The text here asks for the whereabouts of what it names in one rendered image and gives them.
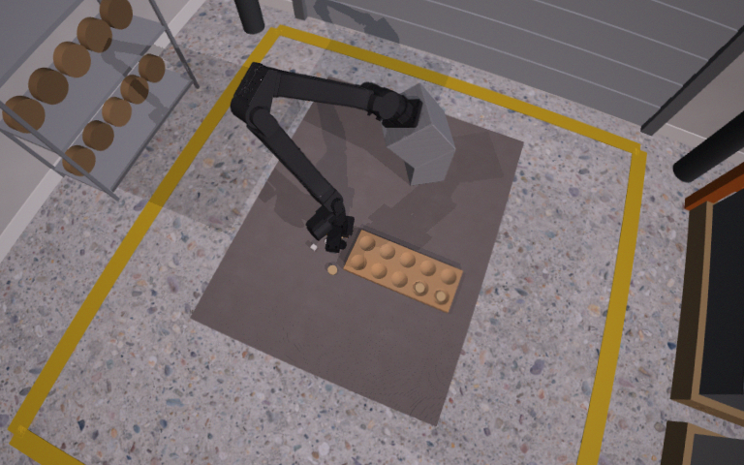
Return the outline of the orange tray with round pockets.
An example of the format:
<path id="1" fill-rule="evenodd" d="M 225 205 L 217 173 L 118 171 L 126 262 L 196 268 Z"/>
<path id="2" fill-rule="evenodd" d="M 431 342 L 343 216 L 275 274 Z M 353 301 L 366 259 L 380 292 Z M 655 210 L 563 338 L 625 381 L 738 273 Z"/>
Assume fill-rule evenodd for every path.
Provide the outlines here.
<path id="1" fill-rule="evenodd" d="M 448 313 L 463 270 L 361 230 L 344 270 Z M 415 285 L 424 286 L 422 293 Z M 445 300 L 438 301 L 436 293 Z"/>

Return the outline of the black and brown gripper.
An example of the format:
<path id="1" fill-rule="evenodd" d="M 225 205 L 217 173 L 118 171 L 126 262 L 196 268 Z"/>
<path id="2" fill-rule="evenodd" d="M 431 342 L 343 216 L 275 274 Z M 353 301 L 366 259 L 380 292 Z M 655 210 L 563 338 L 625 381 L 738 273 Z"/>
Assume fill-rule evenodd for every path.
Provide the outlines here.
<path id="1" fill-rule="evenodd" d="M 341 234 L 341 235 L 342 235 L 342 237 L 347 237 L 348 238 L 349 235 L 352 235 L 353 234 L 353 227 L 354 227 L 355 217 L 353 217 L 353 216 L 346 216 L 346 219 L 348 220 L 347 234 L 346 235 Z M 346 222 L 346 220 L 345 220 L 345 222 Z M 343 225 L 343 224 L 341 224 L 341 225 Z M 336 225 L 332 225 L 332 226 L 338 227 L 338 226 L 341 226 L 341 225 L 337 225 L 337 226 Z"/>

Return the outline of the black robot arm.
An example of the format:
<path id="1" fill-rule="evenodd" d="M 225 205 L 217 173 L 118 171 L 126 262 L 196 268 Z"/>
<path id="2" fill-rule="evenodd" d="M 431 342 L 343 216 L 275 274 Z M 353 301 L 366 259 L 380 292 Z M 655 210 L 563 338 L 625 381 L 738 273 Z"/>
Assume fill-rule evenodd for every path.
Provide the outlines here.
<path id="1" fill-rule="evenodd" d="M 270 115 L 273 97 L 363 109 L 368 112 L 367 115 L 373 113 L 377 120 L 383 120 L 382 125 L 386 128 L 416 128 L 422 101 L 410 99 L 408 103 L 404 95 L 385 87 L 383 89 L 373 82 L 365 82 L 361 87 L 358 84 L 269 69 L 262 63 L 252 62 L 233 94 L 232 114 L 247 124 L 246 127 L 322 205 L 306 222 L 307 230 L 318 241 L 327 234 L 325 250 L 339 253 L 341 234 L 346 235 L 348 229 L 343 197 Z"/>

